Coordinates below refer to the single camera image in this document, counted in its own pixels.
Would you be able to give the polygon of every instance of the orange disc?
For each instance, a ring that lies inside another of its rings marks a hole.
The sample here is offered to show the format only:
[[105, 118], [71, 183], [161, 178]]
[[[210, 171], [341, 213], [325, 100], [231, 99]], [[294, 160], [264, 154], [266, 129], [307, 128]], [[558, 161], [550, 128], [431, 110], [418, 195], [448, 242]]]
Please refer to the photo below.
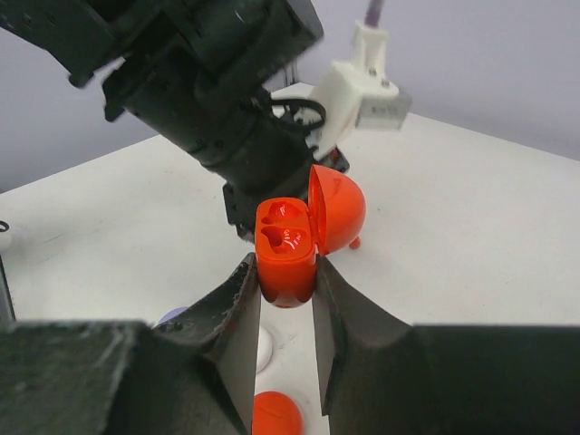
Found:
[[292, 399], [277, 391], [254, 398], [252, 435], [302, 435], [304, 424], [300, 410]]

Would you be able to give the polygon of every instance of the cable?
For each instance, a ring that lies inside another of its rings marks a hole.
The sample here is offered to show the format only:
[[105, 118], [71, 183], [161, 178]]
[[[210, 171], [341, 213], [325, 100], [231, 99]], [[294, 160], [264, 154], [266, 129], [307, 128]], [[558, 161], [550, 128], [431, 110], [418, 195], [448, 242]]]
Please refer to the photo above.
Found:
[[364, 23], [369, 27], [378, 27], [381, 21], [384, 0], [370, 0], [369, 8], [366, 11]]
[[[326, 109], [321, 103], [314, 100], [307, 100], [304, 98], [287, 98], [282, 100], [271, 99], [270, 109], [275, 107], [285, 108], [285, 114], [281, 118], [277, 118], [277, 120], [281, 124], [284, 124], [284, 127], [290, 131], [297, 131], [304, 135], [308, 135], [312, 131], [320, 129], [326, 123]], [[303, 109], [315, 111], [320, 115], [320, 120], [307, 124], [301, 124], [296, 121], [295, 115]]]

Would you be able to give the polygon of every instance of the red plastic object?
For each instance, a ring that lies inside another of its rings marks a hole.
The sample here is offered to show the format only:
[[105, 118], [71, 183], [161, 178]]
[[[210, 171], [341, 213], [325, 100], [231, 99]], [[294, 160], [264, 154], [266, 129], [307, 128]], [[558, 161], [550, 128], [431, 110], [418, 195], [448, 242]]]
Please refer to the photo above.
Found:
[[359, 187], [344, 174], [321, 166], [310, 171], [308, 206], [296, 198], [260, 204], [256, 256], [264, 298], [281, 308], [308, 302], [314, 292], [316, 252], [325, 256], [356, 245], [365, 214]]
[[252, 435], [302, 435], [304, 424], [296, 404], [281, 392], [262, 392], [254, 398]]

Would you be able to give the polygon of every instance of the white table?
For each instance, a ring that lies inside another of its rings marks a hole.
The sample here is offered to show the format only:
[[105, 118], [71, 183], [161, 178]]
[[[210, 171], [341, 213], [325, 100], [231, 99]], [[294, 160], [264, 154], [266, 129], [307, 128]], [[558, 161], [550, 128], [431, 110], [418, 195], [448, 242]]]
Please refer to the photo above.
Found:
[[[368, 217], [362, 248], [332, 260], [374, 302], [408, 323], [580, 324], [580, 162], [415, 115], [342, 149]], [[155, 323], [196, 302], [252, 249], [222, 184], [157, 137], [1, 195], [17, 317]], [[256, 391], [289, 393], [307, 435], [327, 434], [310, 305], [262, 318], [275, 354]]]

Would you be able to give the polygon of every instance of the black cable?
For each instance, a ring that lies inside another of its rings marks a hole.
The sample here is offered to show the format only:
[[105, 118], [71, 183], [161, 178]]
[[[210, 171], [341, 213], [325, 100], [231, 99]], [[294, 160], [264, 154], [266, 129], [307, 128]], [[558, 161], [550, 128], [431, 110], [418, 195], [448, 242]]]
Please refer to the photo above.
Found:
[[[284, 107], [285, 114], [291, 114], [289, 120], [287, 120], [285, 116], [278, 118], [278, 121], [281, 124], [284, 124], [284, 127], [291, 131], [297, 131], [304, 135], [308, 135], [312, 131], [322, 128], [326, 123], [326, 109], [321, 103], [314, 100], [307, 100], [306, 98], [284, 98], [281, 100], [271, 99], [270, 109], [275, 107]], [[318, 113], [318, 115], [320, 115], [320, 120], [307, 124], [296, 122], [295, 115], [302, 109], [309, 109]]]

